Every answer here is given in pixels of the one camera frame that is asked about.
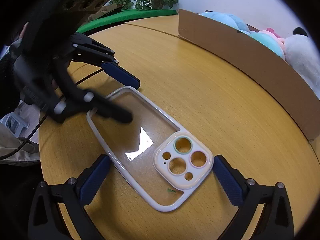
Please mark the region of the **small potted green plant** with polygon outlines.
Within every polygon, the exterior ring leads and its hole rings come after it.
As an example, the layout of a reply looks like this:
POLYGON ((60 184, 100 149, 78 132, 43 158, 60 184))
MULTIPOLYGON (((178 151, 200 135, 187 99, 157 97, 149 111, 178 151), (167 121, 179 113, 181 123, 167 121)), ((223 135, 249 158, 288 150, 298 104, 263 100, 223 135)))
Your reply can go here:
POLYGON ((136 0, 111 0, 109 4, 115 4, 117 7, 120 7, 122 10, 132 9, 133 3, 136 0))

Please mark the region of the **pink pig plush teal outfit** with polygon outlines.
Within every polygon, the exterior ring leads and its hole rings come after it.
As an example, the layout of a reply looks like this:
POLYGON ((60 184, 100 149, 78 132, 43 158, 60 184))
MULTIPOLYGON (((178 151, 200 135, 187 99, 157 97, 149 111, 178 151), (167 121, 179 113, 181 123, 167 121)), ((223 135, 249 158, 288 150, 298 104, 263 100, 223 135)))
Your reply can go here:
POLYGON ((261 30, 258 32, 250 31, 249 36, 266 46, 268 49, 273 51, 283 60, 285 59, 285 46, 284 40, 282 38, 278 38, 276 35, 274 35, 272 32, 268 30, 261 30))

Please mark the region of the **clear phone case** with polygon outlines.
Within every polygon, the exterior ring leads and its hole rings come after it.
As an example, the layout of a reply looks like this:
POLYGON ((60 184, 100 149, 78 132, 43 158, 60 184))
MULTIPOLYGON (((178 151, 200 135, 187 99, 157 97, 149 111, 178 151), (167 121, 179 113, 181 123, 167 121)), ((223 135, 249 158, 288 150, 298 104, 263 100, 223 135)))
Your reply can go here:
POLYGON ((209 148, 180 123, 132 87, 108 97, 129 110, 133 120, 121 124, 87 113, 87 122, 128 184, 155 210, 181 206, 213 168, 209 148))

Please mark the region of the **white panda plush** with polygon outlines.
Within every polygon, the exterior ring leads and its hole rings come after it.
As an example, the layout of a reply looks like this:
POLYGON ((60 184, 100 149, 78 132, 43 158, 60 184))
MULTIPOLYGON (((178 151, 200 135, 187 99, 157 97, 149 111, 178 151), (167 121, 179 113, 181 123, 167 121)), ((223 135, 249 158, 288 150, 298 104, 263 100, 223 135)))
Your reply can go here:
POLYGON ((285 39, 285 60, 319 98, 319 52, 307 32, 296 27, 285 39))

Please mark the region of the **cardboard box tray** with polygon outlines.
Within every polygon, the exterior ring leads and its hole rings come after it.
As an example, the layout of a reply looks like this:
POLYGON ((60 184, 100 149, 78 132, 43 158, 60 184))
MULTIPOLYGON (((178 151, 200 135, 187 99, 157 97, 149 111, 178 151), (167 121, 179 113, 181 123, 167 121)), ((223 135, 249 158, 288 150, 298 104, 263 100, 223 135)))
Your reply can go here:
POLYGON ((319 98, 272 50, 228 25, 179 10, 178 35, 229 62, 271 94, 308 140, 319 136, 319 98))

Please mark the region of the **blue plush toy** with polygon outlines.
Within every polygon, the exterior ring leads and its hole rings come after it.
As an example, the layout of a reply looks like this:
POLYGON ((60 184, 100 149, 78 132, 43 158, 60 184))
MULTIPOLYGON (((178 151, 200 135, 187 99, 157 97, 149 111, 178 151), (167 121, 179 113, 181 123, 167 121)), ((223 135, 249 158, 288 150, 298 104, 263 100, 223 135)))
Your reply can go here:
POLYGON ((200 15, 228 25, 229 27, 232 27, 244 34, 250 35, 250 30, 247 24, 238 16, 215 11, 203 12, 200 13, 200 15))

